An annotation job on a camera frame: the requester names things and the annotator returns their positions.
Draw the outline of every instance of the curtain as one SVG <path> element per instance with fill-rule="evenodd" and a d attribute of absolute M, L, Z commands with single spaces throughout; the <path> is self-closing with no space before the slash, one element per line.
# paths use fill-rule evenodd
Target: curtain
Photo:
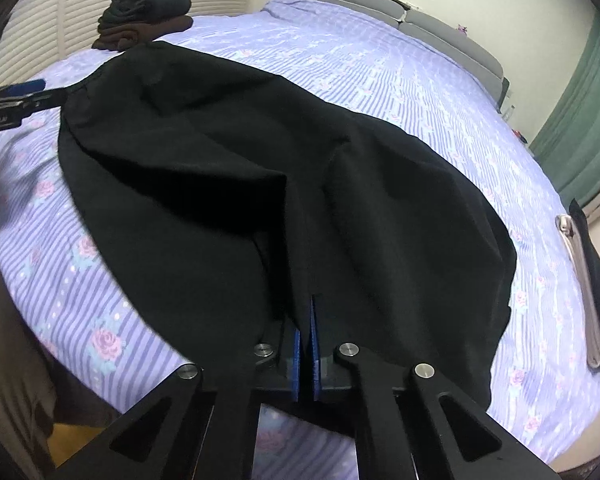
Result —
<path fill-rule="evenodd" d="M 600 192 L 600 14 L 571 81 L 530 146 L 565 206 Z"/>

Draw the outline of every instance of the silver bolt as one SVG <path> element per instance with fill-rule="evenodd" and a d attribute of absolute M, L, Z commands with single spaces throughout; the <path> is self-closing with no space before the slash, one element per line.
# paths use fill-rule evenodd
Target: silver bolt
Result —
<path fill-rule="evenodd" d="M 193 379 L 198 374 L 198 367 L 193 363 L 186 363 L 178 368 L 178 377 Z"/>
<path fill-rule="evenodd" d="M 423 379 L 429 379 L 430 377 L 433 377 L 435 372 L 436 371 L 433 369 L 433 366 L 426 363 L 420 363 L 416 366 L 416 375 L 418 377 L 422 377 Z"/>
<path fill-rule="evenodd" d="M 273 347 L 268 343 L 258 343 L 253 347 L 253 353 L 258 357 L 269 357 L 273 354 Z"/>
<path fill-rule="evenodd" d="M 342 343 L 339 350 L 342 355 L 346 355 L 347 357 L 353 357 L 360 352 L 360 348 L 355 343 Z"/>

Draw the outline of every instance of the bedsheet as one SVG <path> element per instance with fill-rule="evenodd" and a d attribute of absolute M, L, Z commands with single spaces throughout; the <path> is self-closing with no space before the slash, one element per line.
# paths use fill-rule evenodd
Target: bedsheet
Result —
<path fill-rule="evenodd" d="M 163 39 L 283 75 L 328 102 L 387 120 L 462 171 L 518 253 L 489 414 L 547 462 L 579 436 L 600 410 L 600 374 L 587 368 L 580 289 L 554 225 L 564 209 L 469 73 L 384 23 L 315 0 L 199 17 Z M 77 52 L 40 77 L 50 88 L 69 85 L 115 55 Z M 0 133 L 0 268 L 39 340 L 124 412 L 188 359 L 142 322 L 101 261 L 62 179 L 58 128 L 56 108 Z M 300 437 L 304 444 L 290 444 Z M 293 449 L 304 459 L 290 460 Z M 326 464 L 320 471 L 308 465 L 318 462 Z M 263 409 L 254 478 L 356 477 L 352 441 Z"/>

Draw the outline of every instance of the brown folded garment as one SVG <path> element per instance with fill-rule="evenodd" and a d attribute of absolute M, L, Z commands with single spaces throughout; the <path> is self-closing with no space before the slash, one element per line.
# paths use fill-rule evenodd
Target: brown folded garment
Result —
<path fill-rule="evenodd" d="M 183 32 L 193 24 L 191 16 L 176 16 L 160 23 L 125 23 L 104 30 L 98 28 L 100 37 L 91 48 L 99 50 L 117 50 L 122 52 L 139 43 L 149 43 L 165 34 Z"/>

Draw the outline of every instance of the person's leg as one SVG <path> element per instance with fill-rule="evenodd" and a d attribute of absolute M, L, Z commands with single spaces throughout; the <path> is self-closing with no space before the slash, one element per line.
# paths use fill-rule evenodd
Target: person's leg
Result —
<path fill-rule="evenodd" d="M 116 415 L 40 345 L 0 275 L 0 442 L 23 473 L 53 471 L 46 440 L 54 421 L 102 427 Z"/>

